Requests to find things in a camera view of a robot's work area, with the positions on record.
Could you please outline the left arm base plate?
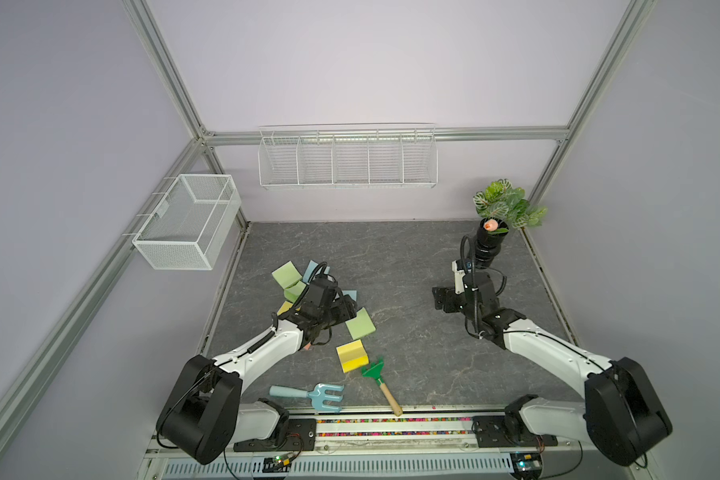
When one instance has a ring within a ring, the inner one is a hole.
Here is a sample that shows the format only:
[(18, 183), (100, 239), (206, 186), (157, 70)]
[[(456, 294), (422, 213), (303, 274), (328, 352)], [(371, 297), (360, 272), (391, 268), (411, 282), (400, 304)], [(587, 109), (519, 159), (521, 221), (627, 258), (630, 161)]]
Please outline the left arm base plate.
[(266, 439), (250, 439), (236, 442), (235, 452), (281, 452), (313, 451), (317, 438), (315, 419), (289, 419), (280, 422)]

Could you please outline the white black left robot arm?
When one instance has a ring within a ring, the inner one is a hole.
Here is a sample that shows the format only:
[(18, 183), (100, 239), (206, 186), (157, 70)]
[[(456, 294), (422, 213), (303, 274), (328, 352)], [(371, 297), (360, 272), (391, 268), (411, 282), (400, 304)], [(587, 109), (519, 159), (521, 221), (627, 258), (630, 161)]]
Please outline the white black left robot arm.
[(265, 398), (243, 403), (243, 393), (278, 362), (314, 346), (321, 332), (354, 318), (358, 310), (332, 275), (320, 274), (287, 310), (271, 314), (262, 333), (213, 358), (190, 358), (156, 421), (158, 444), (179, 449), (202, 465), (230, 444), (286, 445), (287, 409)]

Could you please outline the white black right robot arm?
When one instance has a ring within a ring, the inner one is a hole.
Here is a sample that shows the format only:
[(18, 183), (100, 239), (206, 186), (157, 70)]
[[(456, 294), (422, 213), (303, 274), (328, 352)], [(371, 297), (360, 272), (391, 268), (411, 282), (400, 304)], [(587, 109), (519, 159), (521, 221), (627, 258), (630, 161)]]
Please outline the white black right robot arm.
[(499, 426), (508, 442), (564, 437), (629, 466), (672, 434), (673, 424), (637, 361), (591, 353), (501, 306), (488, 274), (459, 270), (452, 287), (435, 287), (432, 294), (436, 309), (463, 316), (471, 337), (526, 358), (578, 394), (576, 401), (526, 394), (508, 404)]

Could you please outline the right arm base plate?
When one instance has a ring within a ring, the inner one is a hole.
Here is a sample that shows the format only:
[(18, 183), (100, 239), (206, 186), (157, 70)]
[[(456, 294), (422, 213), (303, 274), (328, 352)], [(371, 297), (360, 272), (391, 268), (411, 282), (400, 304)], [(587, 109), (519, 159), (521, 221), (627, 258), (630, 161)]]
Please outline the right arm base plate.
[(471, 429), (479, 448), (519, 447), (543, 450), (559, 444), (555, 436), (531, 433), (519, 416), (474, 416)]

